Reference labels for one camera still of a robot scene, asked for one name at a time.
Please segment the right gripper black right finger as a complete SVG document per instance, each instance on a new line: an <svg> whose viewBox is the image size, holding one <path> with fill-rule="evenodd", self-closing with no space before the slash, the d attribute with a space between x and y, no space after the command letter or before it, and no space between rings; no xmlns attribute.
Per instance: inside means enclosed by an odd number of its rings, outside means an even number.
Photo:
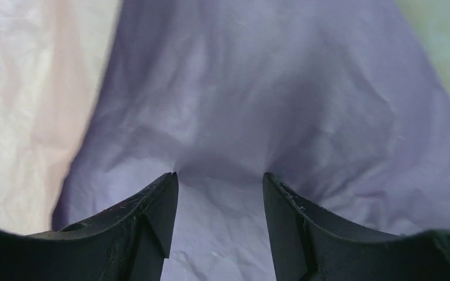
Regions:
<svg viewBox="0 0 450 281"><path fill-rule="evenodd" d="M299 196L272 173L262 187L277 280L450 280L450 230L388 234Z"/></svg>

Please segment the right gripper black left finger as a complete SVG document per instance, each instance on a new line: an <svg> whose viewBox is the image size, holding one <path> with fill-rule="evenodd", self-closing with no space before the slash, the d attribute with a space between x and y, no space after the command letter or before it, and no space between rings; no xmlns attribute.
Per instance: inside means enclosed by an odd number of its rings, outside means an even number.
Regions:
<svg viewBox="0 0 450 281"><path fill-rule="evenodd" d="M0 230L0 280L159 280L171 251L178 191L176 173L165 173L60 231Z"/></svg>

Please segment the pink and purple wrapping paper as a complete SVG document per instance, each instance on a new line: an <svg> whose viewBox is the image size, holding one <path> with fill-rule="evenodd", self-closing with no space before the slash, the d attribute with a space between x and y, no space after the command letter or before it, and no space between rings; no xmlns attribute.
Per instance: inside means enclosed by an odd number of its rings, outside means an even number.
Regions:
<svg viewBox="0 0 450 281"><path fill-rule="evenodd" d="M263 177L450 230L450 97L395 1L0 1L0 230L178 177L159 280L277 280Z"/></svg>

